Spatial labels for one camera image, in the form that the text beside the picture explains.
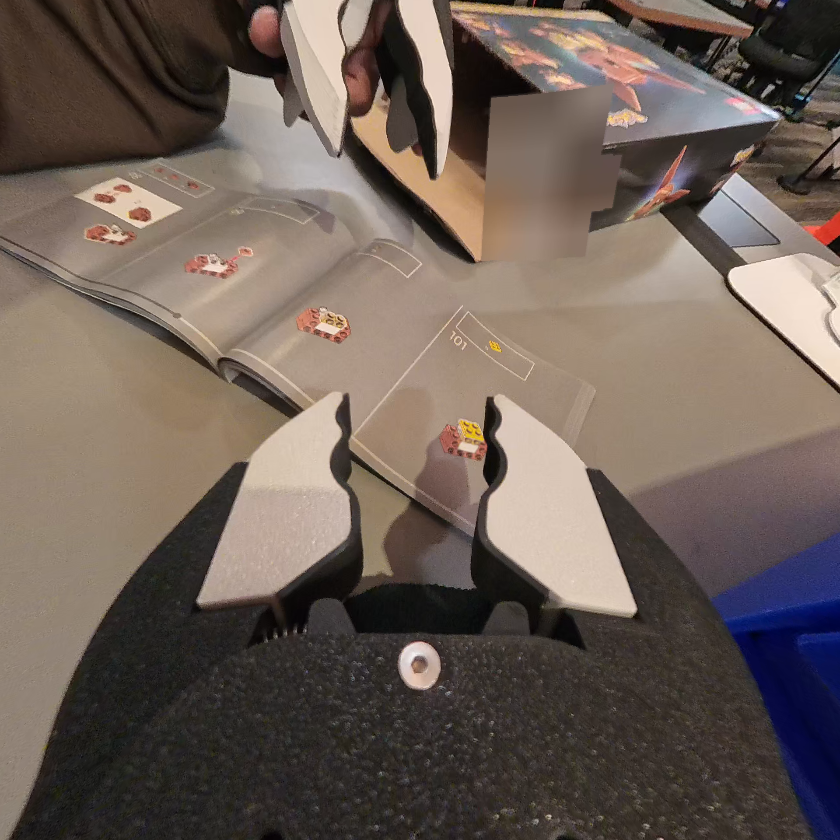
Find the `wooden table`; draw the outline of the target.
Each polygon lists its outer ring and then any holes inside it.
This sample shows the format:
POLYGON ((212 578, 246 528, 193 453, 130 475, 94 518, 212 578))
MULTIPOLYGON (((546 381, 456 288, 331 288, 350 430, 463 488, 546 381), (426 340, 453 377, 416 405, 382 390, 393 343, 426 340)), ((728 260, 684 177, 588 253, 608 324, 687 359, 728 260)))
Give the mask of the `wooden table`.
POLYGON ((744 39, 754 30, 753 25, 704 1, 589 2, 589 8, 595 7, 617 12, 622 18, 644 21, 648 25, 665 25, 718 37, 744 39))

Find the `colourful printed toy box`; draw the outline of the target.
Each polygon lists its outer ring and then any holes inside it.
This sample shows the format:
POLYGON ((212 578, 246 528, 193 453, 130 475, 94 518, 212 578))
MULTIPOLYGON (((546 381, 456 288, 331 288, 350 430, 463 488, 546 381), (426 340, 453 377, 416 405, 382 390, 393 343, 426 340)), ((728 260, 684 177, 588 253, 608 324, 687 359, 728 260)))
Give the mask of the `colourful printed toy box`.
POLYGON ((778 115, 595 12, 453 3, 443 174, 408 150, 400 90, 365 149, 477 262, 581 256, 586 229, 717 193, 778 115))

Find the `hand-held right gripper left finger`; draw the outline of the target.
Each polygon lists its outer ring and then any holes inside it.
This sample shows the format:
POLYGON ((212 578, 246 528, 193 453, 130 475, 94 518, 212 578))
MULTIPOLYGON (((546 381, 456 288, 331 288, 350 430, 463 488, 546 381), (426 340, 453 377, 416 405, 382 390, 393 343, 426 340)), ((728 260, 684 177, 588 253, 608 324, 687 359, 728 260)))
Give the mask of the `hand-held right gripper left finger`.
POLYGON ((331 392, 250 457, 196 598, 202 611, 306 613, 361 581, 360 503, 350 487, 350 396, 331 392))

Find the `person's left hand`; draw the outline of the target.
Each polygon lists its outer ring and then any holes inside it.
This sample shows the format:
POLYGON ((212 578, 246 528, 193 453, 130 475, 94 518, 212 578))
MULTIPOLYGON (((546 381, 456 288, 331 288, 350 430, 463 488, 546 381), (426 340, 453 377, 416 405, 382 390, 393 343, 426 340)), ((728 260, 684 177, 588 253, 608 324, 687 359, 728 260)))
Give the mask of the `person's left hand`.
POLYGON ((364 32, 343 63, 343 77, 348 92, 348 114, 351 119, 367 114, 381 81, 375 51, 382 41, 385 22, 393 2, 369 2, 370 8, 364 32))

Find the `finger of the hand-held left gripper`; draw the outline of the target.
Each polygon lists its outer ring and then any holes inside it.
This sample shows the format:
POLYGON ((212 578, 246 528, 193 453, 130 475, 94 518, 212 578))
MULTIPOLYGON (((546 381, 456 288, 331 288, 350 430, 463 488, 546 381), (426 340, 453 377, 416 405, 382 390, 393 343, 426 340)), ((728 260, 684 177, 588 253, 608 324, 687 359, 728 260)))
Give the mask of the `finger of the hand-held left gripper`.
POLYGON ((450 2, 394 2, 382 36, 385 134, 393 152, 419 146, 433 181, 448 153, 454 67, 450 2))
POLYGON ((346 46, 341 31, 345 2, 289 1, 280 13, 280 39, 288 63, 282 94, 290 127, 308 117, 325 151, 340 156, 349 95, 343 79, 346 46))

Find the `person's left forearm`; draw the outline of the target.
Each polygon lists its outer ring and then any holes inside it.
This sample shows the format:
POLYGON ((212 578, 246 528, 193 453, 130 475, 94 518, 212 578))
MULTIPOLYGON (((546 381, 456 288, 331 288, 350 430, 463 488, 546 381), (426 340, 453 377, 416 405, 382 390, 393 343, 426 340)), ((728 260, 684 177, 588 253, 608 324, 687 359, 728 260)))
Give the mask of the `person's left forearm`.
POLYGON ((168 155, 225 120, 229 71, 282 67, 249 25, 272 2, 2 1, 1 172, 168 155))

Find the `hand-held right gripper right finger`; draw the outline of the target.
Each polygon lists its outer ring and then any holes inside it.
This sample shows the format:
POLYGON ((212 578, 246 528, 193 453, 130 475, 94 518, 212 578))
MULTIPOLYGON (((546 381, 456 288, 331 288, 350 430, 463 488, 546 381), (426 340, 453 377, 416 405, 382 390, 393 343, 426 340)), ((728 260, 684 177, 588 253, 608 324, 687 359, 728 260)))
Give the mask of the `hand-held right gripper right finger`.
POLYGON ((486 399, 488 450, 470 574, 496 601, 635 617, 637 604, 585 462, 509 397, 486 399))

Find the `grey desk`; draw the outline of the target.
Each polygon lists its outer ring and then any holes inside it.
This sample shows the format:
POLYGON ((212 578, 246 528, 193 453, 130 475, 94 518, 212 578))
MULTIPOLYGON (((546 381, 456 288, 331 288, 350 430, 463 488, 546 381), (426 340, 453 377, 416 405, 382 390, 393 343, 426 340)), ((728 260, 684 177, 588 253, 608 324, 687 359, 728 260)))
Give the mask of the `grey desk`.
MULTIPOLYGON (((367 154, 287 129, 234 73, 227 120, 175 160, 203 181, 289 188, 365 244, 458 282, 510 341, 591 383, 579 453, 715 595, 838 531, 838 393, 663 216, 584 259, 473 265, 367 154)), ((2 838, 104 613, 152 550, 285 420, 166 333, 2 254, 2 838)))

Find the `white curved board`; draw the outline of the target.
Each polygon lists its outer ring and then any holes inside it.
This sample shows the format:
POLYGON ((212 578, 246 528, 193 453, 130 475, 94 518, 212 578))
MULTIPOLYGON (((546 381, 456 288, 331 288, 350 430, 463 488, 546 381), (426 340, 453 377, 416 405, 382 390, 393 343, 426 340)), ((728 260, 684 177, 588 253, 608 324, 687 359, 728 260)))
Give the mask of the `white curved board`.
POLYGON ((738 266, 730 292, 819 374, 839 386, 839 268, 809 254, 738 266))

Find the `black office chair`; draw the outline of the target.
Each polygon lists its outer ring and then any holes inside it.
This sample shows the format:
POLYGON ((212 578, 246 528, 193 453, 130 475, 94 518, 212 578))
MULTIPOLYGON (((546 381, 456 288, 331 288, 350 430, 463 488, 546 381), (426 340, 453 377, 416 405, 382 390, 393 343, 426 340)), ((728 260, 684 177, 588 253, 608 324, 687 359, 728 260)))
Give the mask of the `black office chair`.
POLYGON ((838 1, 790 1, 738 46, 759 74, 812 81, 839 50, 838 1))

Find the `grey instruction booklet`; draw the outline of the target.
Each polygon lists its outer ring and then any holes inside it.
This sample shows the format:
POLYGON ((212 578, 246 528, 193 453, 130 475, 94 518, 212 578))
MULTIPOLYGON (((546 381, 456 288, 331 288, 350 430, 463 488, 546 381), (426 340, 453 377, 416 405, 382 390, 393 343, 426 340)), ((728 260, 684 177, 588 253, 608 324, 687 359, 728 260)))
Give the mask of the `grey instruction booklet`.
POLYGON ((485 490, 486 400, 574 445, 595 389, 511 343, 434 264, 297 192, 259 195, 166 161, 121 166, 2 222, 2 248, 156 322, 223 378, 305 410, 350 395, 353 456, 470 532, 485 490))

